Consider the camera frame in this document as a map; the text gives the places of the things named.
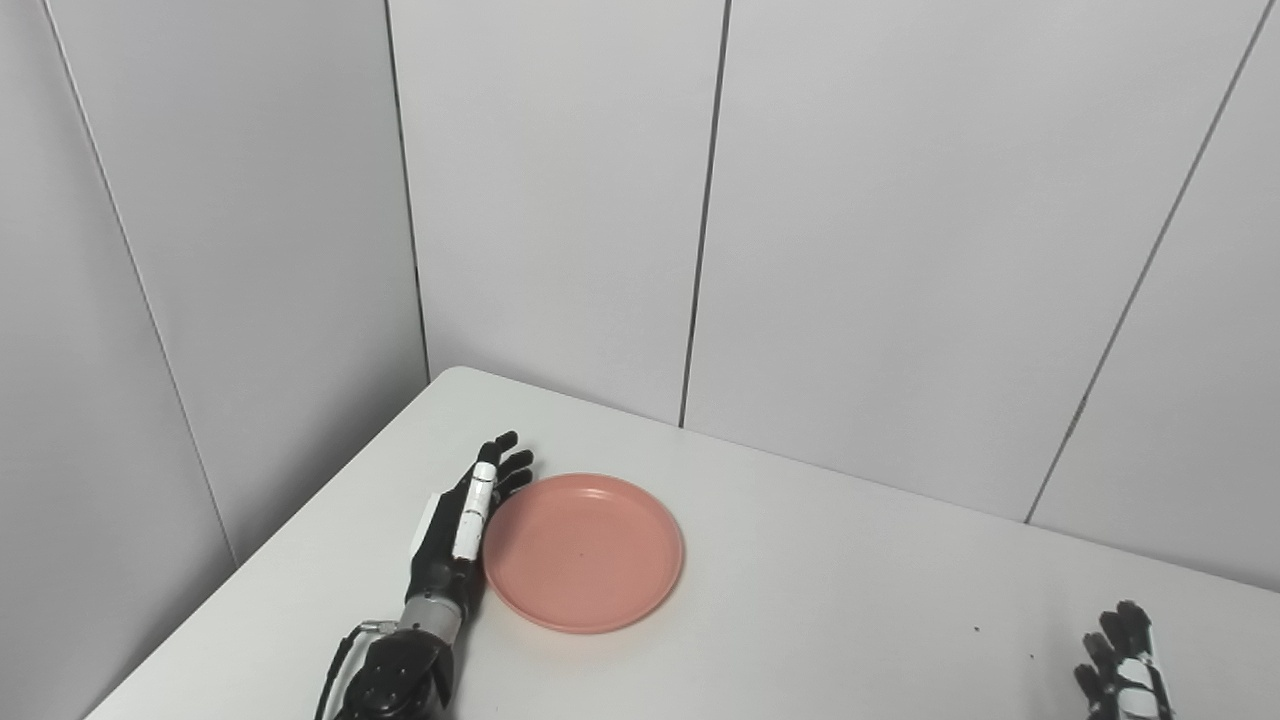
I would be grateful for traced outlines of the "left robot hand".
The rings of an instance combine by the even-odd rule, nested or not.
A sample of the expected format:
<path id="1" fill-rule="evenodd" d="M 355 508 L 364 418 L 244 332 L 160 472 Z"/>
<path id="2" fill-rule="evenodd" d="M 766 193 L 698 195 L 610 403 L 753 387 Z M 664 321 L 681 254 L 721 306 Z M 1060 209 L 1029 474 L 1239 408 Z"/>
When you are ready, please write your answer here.
<path id="1" fill-rule="evenodd" d="M 476 610 L 485 577 L 481 539 L 493 512 L 532 482 L 535 455 L 513 451 L 518 433 L 486 442 L 453 488 L 435 497 L 425 532 L 410 564 L 404 600 L 449 600 L 465 615 Z"/>

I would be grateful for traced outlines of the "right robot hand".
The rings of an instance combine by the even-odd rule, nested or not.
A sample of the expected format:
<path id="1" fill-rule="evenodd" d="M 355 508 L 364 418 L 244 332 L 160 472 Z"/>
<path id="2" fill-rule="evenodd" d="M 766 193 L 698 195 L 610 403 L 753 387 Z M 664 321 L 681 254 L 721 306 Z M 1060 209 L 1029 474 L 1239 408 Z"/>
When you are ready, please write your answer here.
<path id="1" fill-rule="evenodd" d="M 1123 600 L 1098 618 L 1100 628 L 1082 637 L 1089 657 L 1073 675 L 1088 719 L 1172 719 L 1169 683 L 1158 661 L 1147 611 Z"/>

